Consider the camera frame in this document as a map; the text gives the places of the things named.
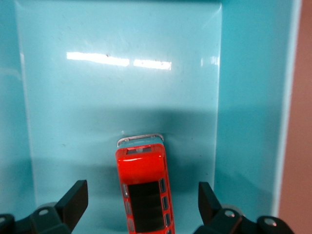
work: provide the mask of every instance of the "black sunroof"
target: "black sunroof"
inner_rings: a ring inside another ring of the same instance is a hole
[[[128,188],[136,232],[164,229],[158,181],[129,185]]]

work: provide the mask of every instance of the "silver bolt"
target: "silver bolt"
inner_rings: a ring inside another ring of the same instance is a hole
[[[229,217],[229,218],[234,218],[234,217],[235,217],[234,212],[233,212],[233,211],[230,211],[230,210],[226,210],[226,211],[224,212],[224,214],[225,214],[227,217]]]
[[[270,225],[270,226],[274,226],[274,227],[277,226],[276,222],[275,222],[273,219],[271,219],[271,218],[265,218],[265,219],[264,219],[264,222],[265,222],[266,224]]]
[[[39,211],[39,215],[45,215],[47,213],[49,213],[48,209],[44,209],[44,210]]]

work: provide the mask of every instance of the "toy vehicle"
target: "toy vehicle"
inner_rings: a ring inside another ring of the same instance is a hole
[[[123,138],[117,168],[130,234],[175,234],[163,136]]]

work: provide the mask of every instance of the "toy car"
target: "toy car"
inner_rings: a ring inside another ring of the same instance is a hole
[[[130,234],[175,234],[163,136],[123,138],[117,168]]]

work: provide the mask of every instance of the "blue plastic bin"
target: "blue plastic bin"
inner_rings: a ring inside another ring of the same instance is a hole
[[[0,1],[0,213],[87,179],[77,234],[127,233],[117,140],[165,137],[176,232],[197,186],[277,215],[300,0]]]

